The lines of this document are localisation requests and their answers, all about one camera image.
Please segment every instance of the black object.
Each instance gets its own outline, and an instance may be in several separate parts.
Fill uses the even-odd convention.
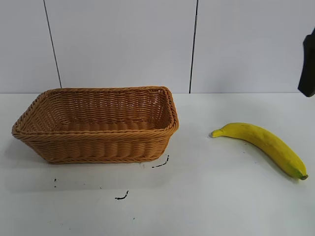
[[[298,89],[307,97],[315,94],[315,29],[303,42],[304,64]]]

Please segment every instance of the white wall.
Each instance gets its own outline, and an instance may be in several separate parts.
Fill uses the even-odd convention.
[[[59,87],[42,0],[1,0],[0,33],[0,92]]]
[[[46,0],[63,87],[188,92],[195,0]]]
[[[315,0],[200,0],[192,92],[297,92]]]

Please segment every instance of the woven basket wall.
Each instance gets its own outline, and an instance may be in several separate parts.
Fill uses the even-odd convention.
[[[165,87],[58,88],[42,93],[12,134],[50,163],[152,161],[178,129]]]

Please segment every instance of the banana stem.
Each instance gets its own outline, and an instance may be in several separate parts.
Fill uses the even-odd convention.
[[[223,135],[223,131],[218,129],[218,130],[215,130],[213,131],[211,134],[210,134],[210,137],[212,138],[216,138],[216,137],[220,137]]]

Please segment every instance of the white table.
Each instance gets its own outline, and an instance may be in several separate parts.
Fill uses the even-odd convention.
[[[175,94],[180,129],[160,159],[73,165],[49,165],[11,136],[35,98],[0,94],[1,236],[315,235],[315,98]],[[310,177],[293,181],[252,145],[208,137],[230,122],[277,134]]]

